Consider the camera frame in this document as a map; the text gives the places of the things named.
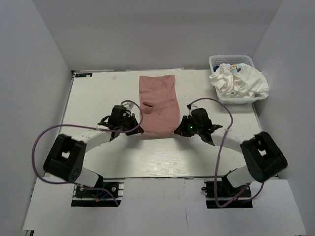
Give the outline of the pink t shirt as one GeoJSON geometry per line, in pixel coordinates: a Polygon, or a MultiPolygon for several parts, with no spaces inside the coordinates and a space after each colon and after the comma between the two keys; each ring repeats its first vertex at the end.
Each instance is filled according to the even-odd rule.
{"type": "Polygon", "coordinates": [[[171,137],[180,119],[175,76],[140,76],[139,101],[143,112],[143,135],[147,138],[171,137]]]}

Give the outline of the white printed t shirt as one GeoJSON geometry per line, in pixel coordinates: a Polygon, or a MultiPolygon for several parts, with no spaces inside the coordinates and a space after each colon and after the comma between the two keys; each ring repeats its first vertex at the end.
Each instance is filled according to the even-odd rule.
{"type": "Polygon", "coordinates": [[[247,64],[221,64],[209,76],[210,83],[223,98],[254,98],[269,96],[265,76],[247,64]]]}

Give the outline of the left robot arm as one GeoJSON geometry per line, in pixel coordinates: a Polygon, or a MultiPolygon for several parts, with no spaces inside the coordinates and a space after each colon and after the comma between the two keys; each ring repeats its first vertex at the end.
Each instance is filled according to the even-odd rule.
{"type": "Polygon", "coordinates": [[[121,133],[127,136],[142,134],[135,114],[131,111],[136,103],[125,100],[115,105],[111,114],[104,117],[97,127],[83,127],[87,131],[77,136],[59,134],[44,162],[43,169],[66,183],[79,184],[87,188],[93,196],[104,190],[104,178],[83,167],[85,154],[104,143],[109,143],[121,133]]]}

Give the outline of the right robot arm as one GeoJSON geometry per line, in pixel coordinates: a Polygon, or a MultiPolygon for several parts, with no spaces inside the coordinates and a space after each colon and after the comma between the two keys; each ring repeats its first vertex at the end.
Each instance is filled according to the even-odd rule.
{"type": "Polygon", "coordinates": [[[182,117],[174,134],[182,137],[198,135],[207,144],[228,148],[243,155],[245,165],[229,171],[221,178],[223,192],[234,196],[240,187],[254,181],[264,183],[288,167],[288,161],[267,132],[260,132],[246,140],[244,136],[223,131],[212,124],[204,108],[187,105],[189,114],[182,117]]]}

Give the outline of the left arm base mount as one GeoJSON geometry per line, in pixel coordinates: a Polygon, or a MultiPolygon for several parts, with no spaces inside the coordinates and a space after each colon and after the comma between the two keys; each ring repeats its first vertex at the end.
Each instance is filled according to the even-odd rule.
{"type": "Polygon", "coordinates": [[[105,180],[104,189],[107,189],[115,200],[104,190],[87,190],[83,186],[75,186],[72,196],[72,207],[117,207],[123,197],[124,180],[105,180]]]}

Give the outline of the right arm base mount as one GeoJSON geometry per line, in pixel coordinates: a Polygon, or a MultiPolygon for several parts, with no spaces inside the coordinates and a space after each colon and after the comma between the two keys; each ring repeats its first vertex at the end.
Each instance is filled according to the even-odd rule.
{"type": "MultiPolygon", "coordinates": [[[[223,205],[228,200],[232,199],[236,194],[242,190],[242,187],[230,190],[228,187],[224,186],[221,181],[217,182],[217,197],[218,203],[223,205]]],[[[205,194],[206,197],[206,207],[207,209],[219,209],[215,203],[214,196],[214,182],[208,181],[204,183],[201,188],[201,192],[205,194]]],[[[249,187],[232,203],[230,203],[225,208],[227,209],[241,209],[241,208],[253,208],[252,200],[248,201],[252,197],[252,193],[249,187]]]]}

